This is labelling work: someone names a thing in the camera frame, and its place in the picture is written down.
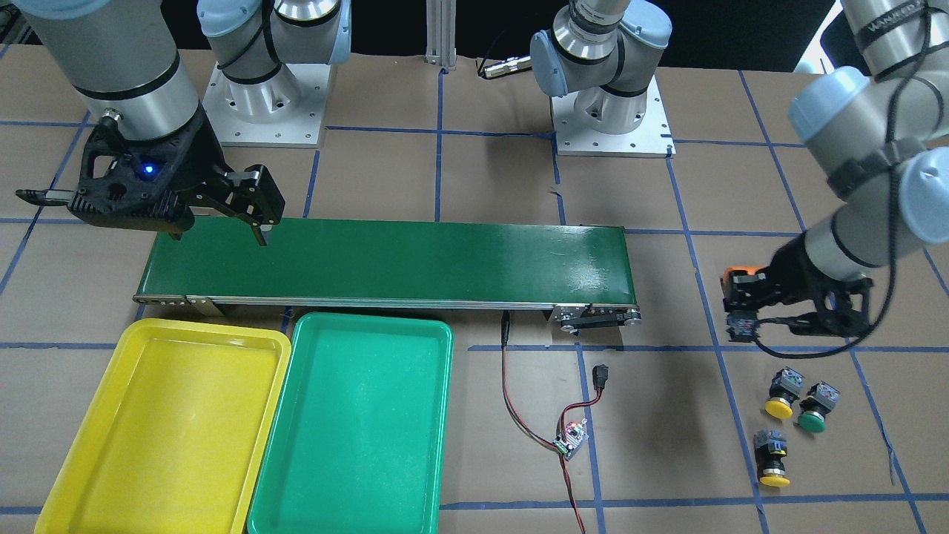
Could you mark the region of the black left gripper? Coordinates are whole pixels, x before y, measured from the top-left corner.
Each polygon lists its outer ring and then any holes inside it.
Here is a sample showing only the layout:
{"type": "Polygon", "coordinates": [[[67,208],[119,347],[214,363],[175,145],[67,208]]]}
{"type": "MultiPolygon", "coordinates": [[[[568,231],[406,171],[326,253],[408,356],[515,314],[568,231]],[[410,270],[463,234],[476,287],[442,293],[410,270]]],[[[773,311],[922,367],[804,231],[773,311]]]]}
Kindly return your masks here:
{"type": "Polygon", "coordinates": [[[768,306],[772,284],[774,301],[783,305],[810,300],[816,310],[790,318],[789,329],[803,337],[860,337],[869,328],[869,291],[873,280],[859,277],[839,281],[819,271],[794,239],[776,251],[770,264],[756,276],[722,276],[723,308],[759,310],[768,306]]]}

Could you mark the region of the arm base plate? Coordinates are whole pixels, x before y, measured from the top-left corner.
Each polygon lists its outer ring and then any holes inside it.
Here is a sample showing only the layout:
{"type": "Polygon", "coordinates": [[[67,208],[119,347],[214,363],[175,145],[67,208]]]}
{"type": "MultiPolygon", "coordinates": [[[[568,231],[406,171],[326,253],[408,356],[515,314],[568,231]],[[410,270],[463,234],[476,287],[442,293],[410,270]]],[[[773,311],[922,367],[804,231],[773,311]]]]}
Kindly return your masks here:
{"type": "Polygon", "coordinates": [[[634,97],[616,96],[598,87],[552,97],[550,115],[562,156],[665,158],[675,154],[655,76],[647,91],[634,97]]]}
{"type": "Polygon", "coordinates": [[[270,80],[241,85],[211,74],[204,109],[225,148],[318,148],[331,65],[284,65],[270,80]]]}

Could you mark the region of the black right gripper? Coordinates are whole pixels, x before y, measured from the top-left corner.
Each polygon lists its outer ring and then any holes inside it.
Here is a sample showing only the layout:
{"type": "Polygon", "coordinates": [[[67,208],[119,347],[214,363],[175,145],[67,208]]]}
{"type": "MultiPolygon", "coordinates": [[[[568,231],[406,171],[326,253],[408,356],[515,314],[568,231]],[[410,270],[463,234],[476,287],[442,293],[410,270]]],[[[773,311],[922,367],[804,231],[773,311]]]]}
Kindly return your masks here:
{"type": "Polygon", "coordinates": [[[194,207],[217,210],[251,226],[268,246],[270,225],[281,223],[285,199],[264,165],[231,171],[206,112],[199,106],[182,128],[155,141],[131,141],[123,117],[105,109],[86,139],[73,191],[18,189],[37,206],[64,206],[89,225],[170,234],[194,225],[194,207]]]}

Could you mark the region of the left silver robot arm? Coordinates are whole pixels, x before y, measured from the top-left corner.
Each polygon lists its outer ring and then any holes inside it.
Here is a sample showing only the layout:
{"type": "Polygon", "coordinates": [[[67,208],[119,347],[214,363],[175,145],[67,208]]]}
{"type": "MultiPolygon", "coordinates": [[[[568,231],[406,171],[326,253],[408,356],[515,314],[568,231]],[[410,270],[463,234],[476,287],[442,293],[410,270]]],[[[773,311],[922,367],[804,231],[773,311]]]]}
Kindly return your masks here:
{"type": "MultiPolygon", "coordinates": [[[[813,302],[777,317],[804,337],[865,337],[871,271],[947,240],[947,3],[844,1],[869,67],[838,67],[790,103],[787,118],[841,200],[833,213],[762,268],[730,268],[721,284],[732,341],[756,341],[757,312],[813,302]]],[[[671,21],[645,1],[572,1],[533,35],[529,56],[550,97],[575,94],[585,125],[637,128],[671,21]]]]}

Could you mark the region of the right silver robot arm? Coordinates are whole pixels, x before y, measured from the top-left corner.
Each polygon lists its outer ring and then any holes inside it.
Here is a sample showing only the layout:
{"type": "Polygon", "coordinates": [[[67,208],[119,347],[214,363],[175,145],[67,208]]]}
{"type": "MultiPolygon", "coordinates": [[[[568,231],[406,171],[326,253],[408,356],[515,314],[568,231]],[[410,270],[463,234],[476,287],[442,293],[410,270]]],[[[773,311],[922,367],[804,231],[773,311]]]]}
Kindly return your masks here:
{"type": "Polygon", "coordinates": [[[17,1],[96,124],[74,190],[17,190],[89,225],[180,237],[194,208],[251,227],[264,246],[285,199],[264,165],[223,145],[314,148],[330,67],[351,52],[349,1],[200,1],[216,54],[203,96],[157,1],[17,1]]]}

